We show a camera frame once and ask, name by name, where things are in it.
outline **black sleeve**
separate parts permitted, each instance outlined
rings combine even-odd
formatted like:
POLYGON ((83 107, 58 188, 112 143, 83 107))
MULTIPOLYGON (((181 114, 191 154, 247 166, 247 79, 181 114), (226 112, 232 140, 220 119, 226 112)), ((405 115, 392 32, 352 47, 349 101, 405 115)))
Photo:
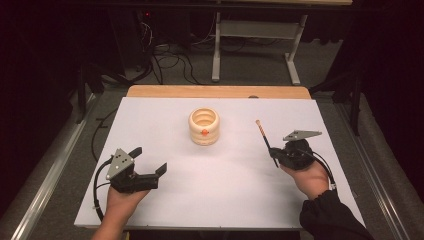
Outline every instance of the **black sleeve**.
POLYGON ((340 202, 335 191, 328 190, 314 200, 305 201, 300 224, 315 240, 374 239, 350 209, 340 202))

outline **person's right hand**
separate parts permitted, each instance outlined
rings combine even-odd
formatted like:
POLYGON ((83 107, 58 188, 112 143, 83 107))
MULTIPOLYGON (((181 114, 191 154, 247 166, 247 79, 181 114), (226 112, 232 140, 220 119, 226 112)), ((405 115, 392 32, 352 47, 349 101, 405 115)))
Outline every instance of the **person's right hand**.
POLYGON ((309 200, 329 190, 329 180, 325 169, 316 161, 302 170, 293 170, 280 164, 280 168, 293 177, 296 186, 309 200))

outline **desk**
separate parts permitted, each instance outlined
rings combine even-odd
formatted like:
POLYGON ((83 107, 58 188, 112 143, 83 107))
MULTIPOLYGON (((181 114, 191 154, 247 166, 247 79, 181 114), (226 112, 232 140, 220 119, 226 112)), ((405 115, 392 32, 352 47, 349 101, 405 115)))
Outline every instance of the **desk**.
MULTIPOLYGON (((298 216, 305 196, 290 176, 275 167, 256 119, 276 147, 283 147, 282 137, 294 129, 321 131, 309 143, 330 165, 341 201, 363 222, 316 102, 305 88, 135 86, 121 102, 97 167, 116 148, 131 151, 141 146, 143 154, 135 159, 138 173, 151 173, 165 162, 168 172, 161 177, 159 189, 142 201, 127 228, 301 229, 298 216), (260 98, 247 99, 251 95, 260 98), (221 117, 221 136, 207 147, 191 141, 187 121, 192 110, 203 106, 214 108, 221 117)), ((105 182, 106 172, 100 174, 99 184, 105 182)), ((92 182, 76 226, 100 224, 92 208, 92 182)), ((98 191, 103 210, 106 192, 107 187, 98 191)))
MULTIPOLYGON (((259 3, 280 3, 280 4, 303 4, 303 5, 351 5, 352 0, 230 0, 230 2, 259 2, 259 3)), ((256 22, 256 21, 234 21, 221 20, 221 13, 216 13, 215 24, 215 51, 212 63, 212 81, 219 82, 221 53, 221 36, 234 37, 255 37, 292 40, 292 48, 289 53, 284 54, 284 59, 289 70, 293 85, 300 85, 294 56, 305 28, 307 15, 302 15, 299 22, 279 23, 279 22, 256 22)))

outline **gray carpet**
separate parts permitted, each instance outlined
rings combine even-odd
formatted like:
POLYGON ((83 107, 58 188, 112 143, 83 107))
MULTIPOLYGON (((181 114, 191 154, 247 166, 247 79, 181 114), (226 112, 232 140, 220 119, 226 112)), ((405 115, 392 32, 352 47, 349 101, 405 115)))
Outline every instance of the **gray carpet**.
MULTIPOLYGON (((222 53, 219 84, 290 85, 280 51, 281 48, 287 46, 285 42, 270 46, 251 44, 244 47, 242 51, 230 52, 232 49, 237 49, 238 46, 236 44, 224 45, 224 49, 229 51, 222 53)), ((321 46, 317 42, 301 44, 295 63, 304 86, 314 86, 323 81, 338 47, 339 44, 321 46)), ((193 48, 192 51, 186 51, 186 53, 190 57, 194 68, 193 75, 196 79, 201 83, 210 84, 212 50, 193 48)), ((171 68, 162 69, 164 84, 190 84, 183 77, 184 64, 186 64, 186 78, 192 81, 187 60, 185 63, 181 60, 177 63, 177 60, 175 57, 167 57, 159 61, 162 67, 172 66, 176 63, 171 68)), ((155 70, 159 76, 158 68, 155 67, 155 70)), ((135 71, 129 69, 127 75, 131 78, 136 74, 135 71)), ((139 84, 157 84, 157 80, 154 74, 150 74, 139 84)), ((107 86, 106 89, 105 93, 100 96, 96 108, 89 115, 87 125, 78 139, 60 181, 30 239, 89 239, 92 236, 93 230, 75 227, 73 222, 96 165, 90 147, 92 136, 99 124, 96 118, 104 118, 108 115, 119 105, 120 99, 126 94, 126 89, 121 87, 107 86)), ((317 94, 314 98, 318 101, 324 122, 351 189, 354 191, 365 224, 377 240, 396 239, 381 211, 380 202, 377 201, 373 189, 365 177, 359 160, 360 156, 349 130, 337 111, 337 106, 332 103, 329 96, 328 93, 324 93, 317 94)), ((113 116, 105 121, 104 125, 108 128, 101 128, 97 132, 94 139, 94 152, 97 156, 101 153, 112 122, 113 116)), ((410 239, 424 239, 424 232, 420 226, 420 223, 422 225, 424 222, 423 204, 384 141, 364 98, 361 103, 359 129, 361 140, 364 142, 368 154, 374 160, 373 164, 375 164, 379 177, 386 187, 410 239)), ((66 140, 66 136, 66 134, 62 137, 59 136, 52 148, 58 147, 61 141, 66 140)), ((51 156, 46 154, 8 212, 1 219, 1 239, 12 237, 51 165, 51 156)), ((311 239, 311 236, 304 232, 301 236, 302 239, 311 239)))

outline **white tabletop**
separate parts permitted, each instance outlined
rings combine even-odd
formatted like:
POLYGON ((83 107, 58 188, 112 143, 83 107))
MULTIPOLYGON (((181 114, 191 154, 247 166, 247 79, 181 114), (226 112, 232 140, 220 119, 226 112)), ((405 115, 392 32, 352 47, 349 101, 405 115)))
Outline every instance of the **white tabletop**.
MULTIPOLYGON (((142 200, 128 221, 129 229, 296 230, 306 199, 290 176, 275 167, 255 121, 260 120, 272 147, 283 148, 293 130, 321 131, 308 139, 334 174, 341 201, 363 223, 346 177, 314 100, 123 98, 98 163, 117 148, 136 147, 139 174, 154 173, 163 163, 168 171, 159 188, 142 200), (199 107, 221 118, 218 141, 199 146, 190 139, 189 114, 199 107)), ((98 184, 105 180, 105 168, 98 184)), ((92 184, 75 220, 76 226, 98 227, 92 184)), ((107 186, 98 190, 105 211, 107 186)))

